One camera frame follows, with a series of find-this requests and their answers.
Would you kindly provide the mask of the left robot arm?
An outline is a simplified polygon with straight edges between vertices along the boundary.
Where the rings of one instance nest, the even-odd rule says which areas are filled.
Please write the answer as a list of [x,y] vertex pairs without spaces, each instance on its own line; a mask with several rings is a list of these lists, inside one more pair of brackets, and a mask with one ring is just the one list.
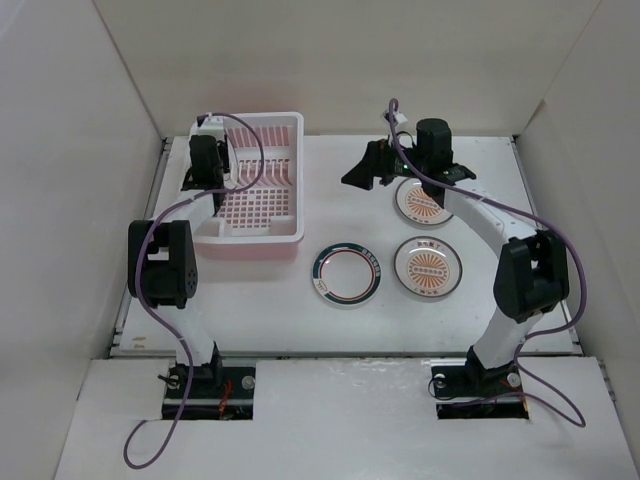
[[230,170],[225,137],[196,134],[188,140],[190,164],[176,199],[151,220],[128,227],[128,288],[142,308],[173,336],[172,384],[204,397],[223,387],[223,364],[201,314],[188,304],[198,286],[193,234],[219,210]]

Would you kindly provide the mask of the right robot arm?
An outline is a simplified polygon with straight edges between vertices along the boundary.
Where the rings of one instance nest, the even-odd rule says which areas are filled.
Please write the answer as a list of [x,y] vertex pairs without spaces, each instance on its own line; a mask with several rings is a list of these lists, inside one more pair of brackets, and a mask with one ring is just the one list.
[[420,181],[438,206],[470,227],[496,254],[493,283],[496,310],[469,349],[462,381],[471,394],[483,394],[515,367],[521,344],[538,319],[569,294],[568,240],[532,214],[493,199],[468,167],[454,160],[452,133],[439,118],[420,120],[416,138],[405,148],[398,128],[404,118],[386,111],[387,138],[367,144],[363,158],[342,183],[371,190],[398,177]]

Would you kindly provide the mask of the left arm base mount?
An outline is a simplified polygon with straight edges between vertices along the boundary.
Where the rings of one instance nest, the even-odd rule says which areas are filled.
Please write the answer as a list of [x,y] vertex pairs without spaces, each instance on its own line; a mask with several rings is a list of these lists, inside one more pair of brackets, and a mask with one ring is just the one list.
[[[161,407],[163,420],[174,420],[186,387],[187,368],[173,366],[158,378],[166,384]],[[252,420],[256,385],[255,365],[224,366],[218,379],[194,377],[182,420]]]

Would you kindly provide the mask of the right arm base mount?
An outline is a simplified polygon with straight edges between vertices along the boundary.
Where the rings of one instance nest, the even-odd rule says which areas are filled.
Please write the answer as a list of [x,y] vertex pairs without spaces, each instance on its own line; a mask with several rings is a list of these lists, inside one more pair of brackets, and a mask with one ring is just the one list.
[[467,364],[436,363],[431,374],[429,392],[439,420],[529,419],[513,364],[487,373]]

